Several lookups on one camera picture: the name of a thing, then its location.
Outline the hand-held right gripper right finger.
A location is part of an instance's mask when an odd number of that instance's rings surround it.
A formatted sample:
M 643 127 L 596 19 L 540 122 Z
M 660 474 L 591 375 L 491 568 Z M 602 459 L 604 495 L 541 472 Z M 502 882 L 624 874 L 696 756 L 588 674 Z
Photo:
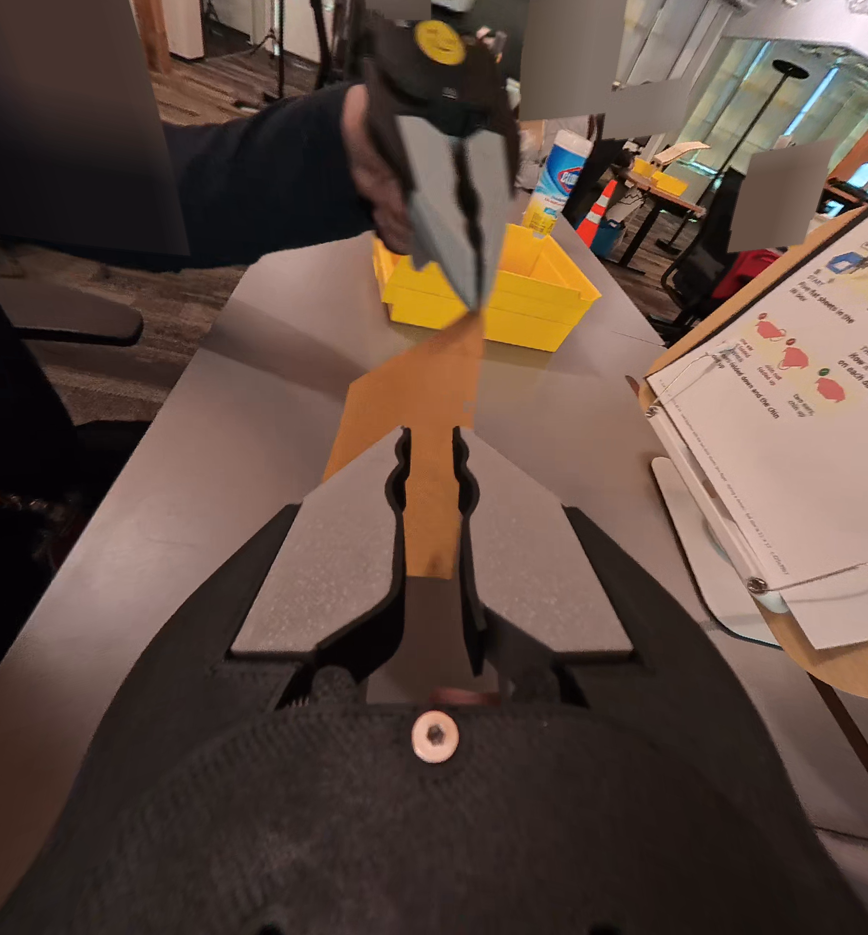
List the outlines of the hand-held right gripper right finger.
M 468 427 L 452 432 L 463 642 L 473 672 L 626 659 L 634 646 L 564 506 Z

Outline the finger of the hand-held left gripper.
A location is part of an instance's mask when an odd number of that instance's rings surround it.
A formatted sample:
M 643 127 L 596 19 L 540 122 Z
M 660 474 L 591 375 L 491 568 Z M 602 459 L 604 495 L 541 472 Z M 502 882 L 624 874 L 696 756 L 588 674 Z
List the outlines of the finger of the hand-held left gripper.
M 496 284 L 513 200 L 507 139 L 496 132 L 476 132 L 459 142 L 457 157 L 461 244 L 470 262 L 459 294 L 463 300 L 488 300 Z
M 464 307 L 479 310 L 483 233 L 466 140 L 444 134 L 418 116 L 401 115 L 395 123 L 411 179 L 407 207 L 414 232 L 412 261 L 418 268 L 437 263 Z

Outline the orange paper sheet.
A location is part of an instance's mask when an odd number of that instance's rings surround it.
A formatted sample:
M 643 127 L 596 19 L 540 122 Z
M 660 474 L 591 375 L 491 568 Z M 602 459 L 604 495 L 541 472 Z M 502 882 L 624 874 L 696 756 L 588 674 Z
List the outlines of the orange paper sheet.
M 397 427 L 411 433 L 404 531 L 406 574 L 448 580 L 459 548 L 456 427 L 473 427 L 484 320 L 465 314 L 349 387 L 323 480 Z

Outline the person's left forearm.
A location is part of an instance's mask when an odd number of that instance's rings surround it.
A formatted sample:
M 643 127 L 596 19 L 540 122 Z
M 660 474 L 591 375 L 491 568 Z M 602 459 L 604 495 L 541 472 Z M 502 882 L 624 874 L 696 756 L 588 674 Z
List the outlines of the person's left forearm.
M 344 146 L 348 90 L 338 84 L 226 123 L 164 123 L 190 252 L 161 257 L 161 269 L 250 265 L 370 230 Z

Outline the person's left hand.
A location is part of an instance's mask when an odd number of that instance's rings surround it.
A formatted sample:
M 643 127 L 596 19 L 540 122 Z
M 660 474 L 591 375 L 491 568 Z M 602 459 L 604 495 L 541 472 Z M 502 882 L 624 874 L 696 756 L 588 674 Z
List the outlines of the person's left hand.
M 369 134 L 369 92 L 363 84 L 347 88 L 341 135 L 356 192 L 368 204 L 375 232 L 389 251 L 409 255 L 413 228 L 400 183 Z

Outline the disinfecting wipes canister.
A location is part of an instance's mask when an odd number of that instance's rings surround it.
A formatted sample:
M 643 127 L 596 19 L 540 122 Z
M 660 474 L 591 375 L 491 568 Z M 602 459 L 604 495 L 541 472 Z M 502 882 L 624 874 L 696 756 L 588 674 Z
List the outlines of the disinfecting wipes canister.
M 559 130 L 521 218 L 521 226 L 537 236 L 548 235 L 560 219 L 591 153 L 584 135 Z

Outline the orange traffic cone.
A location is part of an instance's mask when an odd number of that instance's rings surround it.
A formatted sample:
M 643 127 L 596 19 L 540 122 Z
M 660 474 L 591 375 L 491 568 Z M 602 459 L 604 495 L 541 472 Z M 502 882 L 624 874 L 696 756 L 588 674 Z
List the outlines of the orange traffic cone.
M 577 235 L 587 248 L 592 250 L 593 241 L 598 234 L 600 225 L 606 215 L 610 199 L 617 188 L 618 181 L 610 180 L 599 197 L 591 205 L 589 211 L 577 227 Z

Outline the yellow plastic bin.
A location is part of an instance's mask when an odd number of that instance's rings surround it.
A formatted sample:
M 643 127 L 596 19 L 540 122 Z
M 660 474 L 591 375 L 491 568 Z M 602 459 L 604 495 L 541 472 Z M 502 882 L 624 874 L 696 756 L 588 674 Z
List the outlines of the yellow plastic bin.
M 389 251 L 376 238 L 372 259 L 391 321 L 439 331 L 464 315 L 437 263 L 418 270 L 410 257 Z M 554 353 L 600 296 L 555 239 L 507 224 L 495 287 L 482 314 L 483 335 Z

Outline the black tripod stand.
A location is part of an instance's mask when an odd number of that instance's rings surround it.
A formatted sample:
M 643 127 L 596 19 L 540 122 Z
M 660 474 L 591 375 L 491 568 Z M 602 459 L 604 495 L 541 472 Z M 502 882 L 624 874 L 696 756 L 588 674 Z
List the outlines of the black tripod stand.
M 262 92 L 263 105 L 273 104 L 285 97 L 286 49 L 285 49 L 285 1 L 267 2 L 268 29 L 255 46 L 255 50 L 266 51 L 275 74 L 275 89 Z

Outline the background work desk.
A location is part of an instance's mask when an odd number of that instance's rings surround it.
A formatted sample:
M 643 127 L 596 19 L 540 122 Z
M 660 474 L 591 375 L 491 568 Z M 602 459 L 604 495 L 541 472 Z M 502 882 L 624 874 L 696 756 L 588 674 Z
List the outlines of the background work desk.
M 693 217 L 700 220 L 707 214 L 708 209 L 698 204 L 690 203 L 679 195 L 659 188 L 651 179 L 642 177 L 632 170 L 615 168 L 613 173 L 615 178 L 624 181 L 629 187 L 635 188 L 638 192 L 643 193 L 646 201 L 650 202 L 650 205 L 639 223 L 635 236 L 628 242 L 620 259 L 618 261 L 609 262 L 620 269 L 643 276 L 643 271 L 632 266 L 631 262 L 644 240 L 649 236 L 650 230 L 656 223 L 660 213 L 666 211 L 682 219 Z

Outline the black office chair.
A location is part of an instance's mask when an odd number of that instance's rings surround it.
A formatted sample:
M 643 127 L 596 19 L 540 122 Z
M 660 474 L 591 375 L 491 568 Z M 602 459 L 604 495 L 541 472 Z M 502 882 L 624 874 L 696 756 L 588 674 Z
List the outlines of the black office chair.
M 661 277 L 661 286 L 679 310 L 670 327 L 693 325 L 708 314 L 713 292 L 738 257 L 729 251 L 729 240 L 743 180 L 741 172 L 725 171 L 692 243 Z

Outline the red bag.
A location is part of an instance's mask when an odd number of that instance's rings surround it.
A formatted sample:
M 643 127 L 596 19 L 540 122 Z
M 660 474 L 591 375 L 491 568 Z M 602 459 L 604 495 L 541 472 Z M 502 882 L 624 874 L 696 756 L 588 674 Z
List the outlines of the red bag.
M 782 251 L 777 249 L 739 253 L 731 267 L 720 278 L 720 281 L 711 292 L 710 299 L 718 303 L 725 302 L 753 281 L 771 264 L 775 263 L 781 256 Z

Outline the black floor lamp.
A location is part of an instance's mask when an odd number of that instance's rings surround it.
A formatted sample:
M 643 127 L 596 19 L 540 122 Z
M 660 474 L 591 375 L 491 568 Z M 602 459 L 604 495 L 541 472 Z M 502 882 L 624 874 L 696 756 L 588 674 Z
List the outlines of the black floor lamp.
M 783 59 L 773 60 L 772 67 L 778 73 L 779 78 L 776 84 L 771 89 L 770 93 L 767 95 L 767 98 L 764 101 L 764 103 L 760 106 L 759 110 L 755 113 L 755 116 L 750 121 L 750 123 L 747 125 L 745 131 L 742 133 L 742 135 L 740 136 L 736 144 L 731 148 L 731 151 L 729 152 L 729 154 L 727 155 L 723 163 L 720 165 L 720 168 L 717 170 L 716 175 L 717 175 L 717 178 L 719 179 L 724 175 L 725 171 L 728 170 L 733 159 L 738 154 L 740 148 L 742 147 L 742 145 L 745 143 L 749 135 L 754 130 L 755 125 L 759 123 L 761 118 L 764 116 L 765 112 L 770 107 L 771 103 L 777 96 L 782 86 L 788 80 L 796 79 L 798 81 L 801 81 L 801 80 L 805 80 L 806 78 L 810 76 L 810 73 L 808 72 L 808 70 L 802 65 L 796 64 L 791 61 L 783 60 Z

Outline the person's dark clothed legs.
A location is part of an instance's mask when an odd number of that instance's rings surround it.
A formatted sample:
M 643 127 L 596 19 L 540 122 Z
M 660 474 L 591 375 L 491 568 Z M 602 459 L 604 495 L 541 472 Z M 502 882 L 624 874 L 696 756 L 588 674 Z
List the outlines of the person's dark clothed legs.
M 0 663 L 148 426 L 75 425 L 0 306 Z

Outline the brown stand leg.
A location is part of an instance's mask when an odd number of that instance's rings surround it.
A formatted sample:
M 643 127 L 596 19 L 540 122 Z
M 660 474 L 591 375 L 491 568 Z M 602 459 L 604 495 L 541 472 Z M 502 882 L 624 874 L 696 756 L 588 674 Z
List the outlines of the brown stand leg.
M 807 676 L 868 776 L 868 739 L 865 734 L 851 717 L 849 710 L 837 695 L 837 690 L 811 673 L 808 673 Z

